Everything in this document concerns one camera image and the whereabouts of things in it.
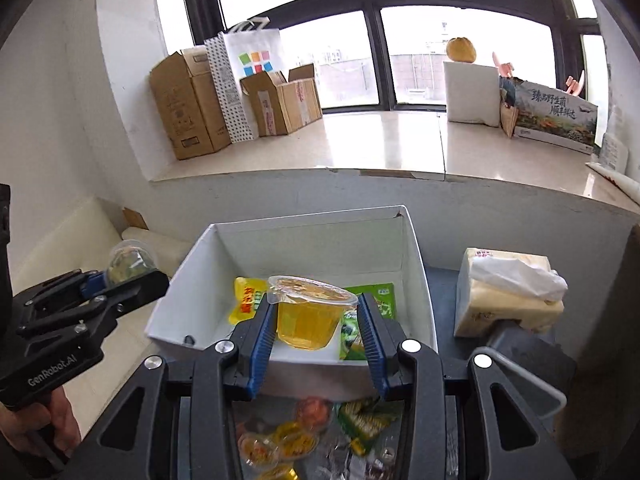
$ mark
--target white box on windowsill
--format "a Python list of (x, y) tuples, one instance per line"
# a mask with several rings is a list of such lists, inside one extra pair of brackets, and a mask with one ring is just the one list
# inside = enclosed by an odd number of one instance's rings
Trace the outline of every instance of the white box on windowsill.
[[(185, 336), (204, 350), (228, 338), (237, 276), (290, 274), (337, 286), (392, 282), (396, 319), (407, 337), (437, 351), (431, 298), (420, 249), (404, 206), (212, 224), (158, 301), (146, 334), (183, 356)], [(293, 348), (276, 338), (262, 391), (333, 400), (370, 395), (366, 362), (340, 361), (340, 325), (323, 349)]]

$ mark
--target open cardboard box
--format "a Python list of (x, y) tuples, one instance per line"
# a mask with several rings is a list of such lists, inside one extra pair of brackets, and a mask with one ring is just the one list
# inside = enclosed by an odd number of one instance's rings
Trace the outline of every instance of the open cardboard box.
[(240, 80), (261, 137), (287, 135), (322, 117), (313, 64), (282, 72), (258, 72)]
[(176, 158), (207, 155), (231, 144), (204, 46), (162, 60), (149, 84)]
[[(409, 213), (404, 206), (338, 211), (212, 224), (158, 301), (146, 334), (171, 346), (195, 339), (203, 350), (228, 338), (237, 276), (303, 276), (337, 286), (393, 283), (396, 319), (407, 337), (437, 350), (429, 287)], [(263, 393), (333, 400), (373, 393), (367, 363), (340, 361), (340, 325), (320, 350), (276, 339)]]

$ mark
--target screw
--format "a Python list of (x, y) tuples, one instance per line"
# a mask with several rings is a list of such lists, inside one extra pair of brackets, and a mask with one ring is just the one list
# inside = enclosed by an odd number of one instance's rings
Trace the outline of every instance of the screw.
[(219, 354), (226, 354), (231, 352), (235, 347), (236, 345), (234, 345), (232, 341), (229, 341), (229, 339), (223, 339), (216, 343), (215, 349)]
[(155, 370), (162, 364), (162, 358), (159, 355), (152, 355), (145, 359), (145, 368), (147, 370)]
[(477, 354), (474, 357), (474, 364), (479, 368), (488, 368), (492, 363), (492, 359), (486, 354)]
[(400, 346), (402, 350), (404, 350), (405, 352), (410, 352), (412, 354), (420, 351), (420, 342), (416, 341), (415, 339), (405, 339), (404, 341), (402, 341), (402, 344)]

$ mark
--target white box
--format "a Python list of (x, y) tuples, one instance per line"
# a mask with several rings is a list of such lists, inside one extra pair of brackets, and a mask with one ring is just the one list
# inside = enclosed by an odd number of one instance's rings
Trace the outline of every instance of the white box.
[(500, 85), (495, 66), (444, 62), (447, 121), (500, 126)]
[[(392, 282), (397, 320), (407, 337), (437, 351), (429, 287), (404, 206), (212, 224), (179, 267), (145, 332), (172, 345), (191, 335), (203, 350), (233, 330), (227, 316), (236, 305), (235, 277), (275, 274), (337, 286)], [(282, 394), (286, 383), (286, 394), (295, 397), (319, 395), (317, 388), (333, 400), (371, 393), (366, 362), (340, 361), (339, 345), (339, 326), (321, 350), (276, 339), (263, 392)]]

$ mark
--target pink object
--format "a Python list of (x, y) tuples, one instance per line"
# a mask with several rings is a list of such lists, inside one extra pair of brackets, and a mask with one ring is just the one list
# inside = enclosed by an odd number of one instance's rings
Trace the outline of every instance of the pink object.
[(500, 63), (495, 52), (492, 52), (492, 57), (494, 58), (494, 65), (498, 69), (498, 74), (502, 77), (513, 77), (514, 68), (511, 63)]
[(580, 92), (582, 92), (582, 89), (584, 88), (584, 70), (580, 75), (580, 81), (576, 81), (572, 76), (569, 76), (569, 79), (566, 80), (565, 84), (565, 93), (570, 95), (580, 95)]

